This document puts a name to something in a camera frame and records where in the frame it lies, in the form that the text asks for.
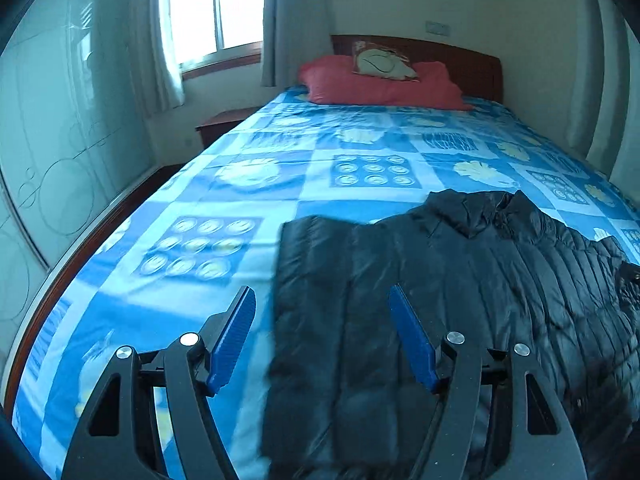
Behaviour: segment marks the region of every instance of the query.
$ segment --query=quilted jacket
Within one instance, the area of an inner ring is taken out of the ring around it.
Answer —
[[[376,224],[284,225],[262,434],[272,478],[407,478],[435,399],[401,351],[386,305],[394,283],[420,318],[435,316],[479,345],[526,343],[590,478],[606,478],[638,420],[640,267],[626,263],[615,238],[587,240],[521,192],[453,190]],[[481,401],[470,477],[490,389]]]

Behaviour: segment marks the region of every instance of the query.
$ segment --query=wooden headboard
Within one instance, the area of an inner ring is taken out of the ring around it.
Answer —
[[[411,62],[441,61],[464,95],[502,102],[502,65],[494,56],[433,41],[390,36],[332,36],[334,52],[350,56],[354,41],[371,41],[406,54]]]

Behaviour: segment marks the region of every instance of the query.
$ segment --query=metal bolt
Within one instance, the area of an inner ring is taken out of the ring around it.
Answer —
[[[133,350],[130,346],[121,346],[116,350],[116,357],[118,359],[126,359],[131,355],[132,352]]]
[[[465,337],[460,332],[449,332],[447,334],[447,341],[454,345],[462,345],[465,342]]]
[[[515,350],[516,354],[522,355],[522,356],[527,356],[531,353],[531,350],[529,350],[529,347],[524,343],[516,343],[516,346],[514,346],[513,349]]]
[[[198,342],[198,339],[200,339],[198,334],[187,332],[186,334],[182,334],[182,336],[180,337],[180,343],[185,346],[193,346]]]

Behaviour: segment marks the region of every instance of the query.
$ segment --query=mattress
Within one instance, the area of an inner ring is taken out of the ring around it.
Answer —
[[[587,238],[615,236],[640,262],[638,213],[606,179],[502,105],[467,101],[471,112],[315,105],[293,88],[185,165],[82,268],[31,350],[13,425],[44,470],[60,477],[78,416],[117,347],[164,348],[249,285],[255,320],[210,406],[241,480],[265,478],[271,280],[279,229],[291,219],[376,222],[431,191],[521,189]],[[162,388],[156,413],[169,473],[183,478]]]

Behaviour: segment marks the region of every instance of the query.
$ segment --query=wooden nightstand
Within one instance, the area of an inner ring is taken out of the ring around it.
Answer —
[[[208,119],[204,124],[196,127],[200,134],[205,150],[220,137],[232,130],[246,118],[252,116],[260,108],[241,108],[240,110],[228,110]]]

